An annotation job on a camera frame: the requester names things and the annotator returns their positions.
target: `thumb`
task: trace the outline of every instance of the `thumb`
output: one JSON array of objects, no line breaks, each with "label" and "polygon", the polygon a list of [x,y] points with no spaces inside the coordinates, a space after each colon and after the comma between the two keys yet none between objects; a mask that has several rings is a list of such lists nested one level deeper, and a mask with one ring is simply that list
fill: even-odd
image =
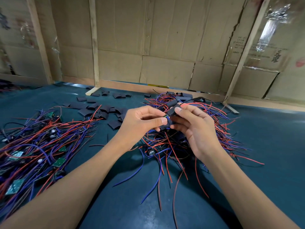
[{"label": "thumb", "polygon": [[146,120],[145,123],[147,126],[151,128],[157,128],[160,127],[161,125],[166,125],[167,124],[167,119],[165,117],[159,117],[159,118],[154,118],[151,120]]},{"label": "thumb", "polygon": [[175,107],[175,112],[181,116],[182,118],[186,119],[191,124],[195,123],[197,116],[191,113],[189,110],[185,110],[179,107]]}]

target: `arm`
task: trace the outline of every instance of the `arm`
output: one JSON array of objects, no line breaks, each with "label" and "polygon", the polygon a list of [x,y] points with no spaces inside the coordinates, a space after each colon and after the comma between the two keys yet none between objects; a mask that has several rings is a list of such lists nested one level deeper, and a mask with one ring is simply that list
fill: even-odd
[{"label": "arm", "polygon": [[246,176],[221,147],[214,120],[199,108],[181,105],[173,117],[196,155],[212,173],[243,228],[299,228]]},{"label": "arm", "polygon": [[113,164],[148,130],[159,131],[158,127],[167,123],[164,115],[149,106],[128,110],[120,130],[103,149],[14,213],[0,228],[75,228]]}]

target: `workbench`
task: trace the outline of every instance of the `workbench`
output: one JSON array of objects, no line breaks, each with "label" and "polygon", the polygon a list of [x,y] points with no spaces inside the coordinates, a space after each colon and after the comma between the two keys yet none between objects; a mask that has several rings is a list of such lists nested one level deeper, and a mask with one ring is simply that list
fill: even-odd
[{"label": "workbench", "polygon": [[[143,106],[143,93],[110,91],[109,96],[91,97],[97,103],[114,107],[136,108]],[[24,90],[10,93],[0,98],[0,124],[17,121],[12,117],[29,118],[37,110],[61,106],[64,102],[74,102],[77,96],[84,96],[85,88],[74,86],[49,85],[35,90]],[[114,99],[113,93],[125,93],[131,98]],[[242,142],[248,151],[249,158],[265,163],[259,165],[241,160],[240,167],[252,181],[294,222],[305,228],[305,113],[288,110],[256,108],[233,105],[240,115],[229,114],[236,121],[230,124],[230,133],[234,139]],[[83,117],[76,109],[63,109],[63,121],[81,120]],[[107,143],[117,130],[112,130],[107,123],[115,120],[114,114],[99,121],[93,141],[86,144],[68,164],[70,172],[93,157],[101,147],[89,147],[90,144]],[[169,170],[173,183],[169,184],[166,174],[160,180],[160,197],[162,212],[159,210],[157,192],[148,196],[143,204],[143,197],[155,184],[158,174],[158,163],[145,158],[140,172],[127,182],[112,187],[117,182],[129,177],[142,163],[139,150],[124,154],[112,167],[92,200],[79,228],[175,228],[172,214],[172,201],[175,184],[180,169],[174,161],[169,161]],[[207,200],[194,176],[189,181],[181,177],[177,187],[175,213],[178,227],[183,228],[240,228],[227,200],[211,174],[202,172],[203,187],[211,196]]]}]

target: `right hand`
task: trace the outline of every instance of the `right hand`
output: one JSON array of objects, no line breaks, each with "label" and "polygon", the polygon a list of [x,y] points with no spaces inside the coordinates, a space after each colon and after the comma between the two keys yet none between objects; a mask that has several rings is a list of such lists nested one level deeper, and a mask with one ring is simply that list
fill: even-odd
[{"label": "right hand", "polygon": [[176,107],[175,112],[178,116],[171,117],[177,124],[170,128],[184,133],[189,141],[195,156],[203,162],[206,155],[222,149],[214,126],[214,120],[199,108],[181,104],[181,108]]}]

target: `wooden post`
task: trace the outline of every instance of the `wooden post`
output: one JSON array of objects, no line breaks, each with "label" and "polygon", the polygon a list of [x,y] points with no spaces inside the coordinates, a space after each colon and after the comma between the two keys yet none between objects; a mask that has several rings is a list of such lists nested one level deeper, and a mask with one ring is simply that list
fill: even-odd
[{"label": "wooden post", "polygon": [[27,0],[27,5],[29,7],[29,11],[31,14],[31,19],[32,19],[40,55],[42,58],[42,63],[43,63],[43,67],[44,67],[46,80],[47,80],[48,84],[52,84],[53,79],[52,79],[52,74],[51,74],[51,70],[50,70],[50,64],[48,61],[47,51],[45,49],[45,44],[44,44],[44,40],[43,40],[42,33],[41,33],[41,28],[40,28],[40,23],[39,23],[39,19],[38,19],[35,0]]},{"label": "wooden post", "polygon": [[231,94],[232,94],[232,92],[234,90],[234,87],[236,85],[236,82],[238,80],[240,72],[242,71],[242,67],[245,64],[246,58],[247,58],[248,53],[250,51],[250,48],[251,48],[251,46],[253,44],[254,38],[255,38],[255,36],[257,34],[258,28],[259,28],[259,26],[260,26],[260,24],[262,22],[262,19],[263,19],[264,15],[265,15],[267,7],[269,6],[269,2],[270,2],[270,0],[264,0],[262,5],[261,5],[260,11],[258,12],[257,18],[256,18],[256,20],[254,22],[254,25],[252,27],[252,30],[250,32],[250,35],[249,35],[249,38],[247,40],[246,46],[244,48],[244,51],[242,52],[242,56],[240,57],[239,63],[238,63],[237,68],[235,70],[235,73],[234,73],[234,76],[233,76],[232,81],[230,83],[230,86],[229,86],[229,89],[227,91],[227,94],[224,97],[224,101],[223,101],[224,105],[227,104],[228,98],[231,96]]},{"label": "wooden post", "polygon": [[93,53],[93,73],[94,73],[94,88],[86,92],[90,96],[93,92],[99,89],[99,68],[98,68],[98,43],[97,43],[97,25],[96,25],[96,7],[95,0],[89,0],[91,37],[92,37],[92,53]]}]

